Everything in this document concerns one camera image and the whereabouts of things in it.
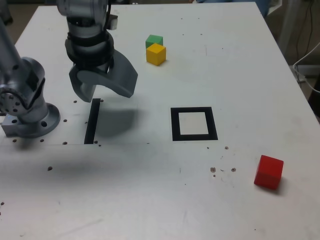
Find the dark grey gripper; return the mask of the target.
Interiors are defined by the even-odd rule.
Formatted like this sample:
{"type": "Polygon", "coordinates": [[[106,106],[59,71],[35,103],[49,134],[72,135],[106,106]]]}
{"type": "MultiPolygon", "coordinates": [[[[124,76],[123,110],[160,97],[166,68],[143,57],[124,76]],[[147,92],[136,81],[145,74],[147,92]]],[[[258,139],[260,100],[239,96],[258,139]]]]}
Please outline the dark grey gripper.
{"type": "Polygon", "coordinates": [[[130,98],[135,92],[138,73],[131,62],[115,50],[113,59],[99,66],[74,64],[69,72],[72,88],[84,102],[92,101],[96,86],[104,86],[116,94],[130,98]]]}

